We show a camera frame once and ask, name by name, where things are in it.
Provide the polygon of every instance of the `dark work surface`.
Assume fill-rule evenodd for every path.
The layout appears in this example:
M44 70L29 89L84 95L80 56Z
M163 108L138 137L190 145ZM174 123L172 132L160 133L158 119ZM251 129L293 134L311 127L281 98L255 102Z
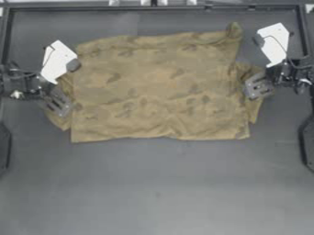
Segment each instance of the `dark work surface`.
M291 55L302 54L293 12L33 12L13 17L8 57L37 69L56 39L75 46L114 35L220 30L231 21L245 29L241 61L266 64L250 37L277 22L295 32ZM281 89L247 140L71 144L35 103L7 100L13 150L0 179L0 234L311 234L314 175L297 140L309 114L307 95Z

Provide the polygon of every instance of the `camouflage cloth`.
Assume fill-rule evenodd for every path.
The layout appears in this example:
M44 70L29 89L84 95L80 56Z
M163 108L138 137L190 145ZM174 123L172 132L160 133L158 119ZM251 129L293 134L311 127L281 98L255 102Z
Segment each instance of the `camouflage cloth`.
M99 39L76 49L83 67L60 79L75 108L52 123L73 142L171 137L226 140L249 137L261 100L242 92L258 68L235 62L242 40L226 31Z

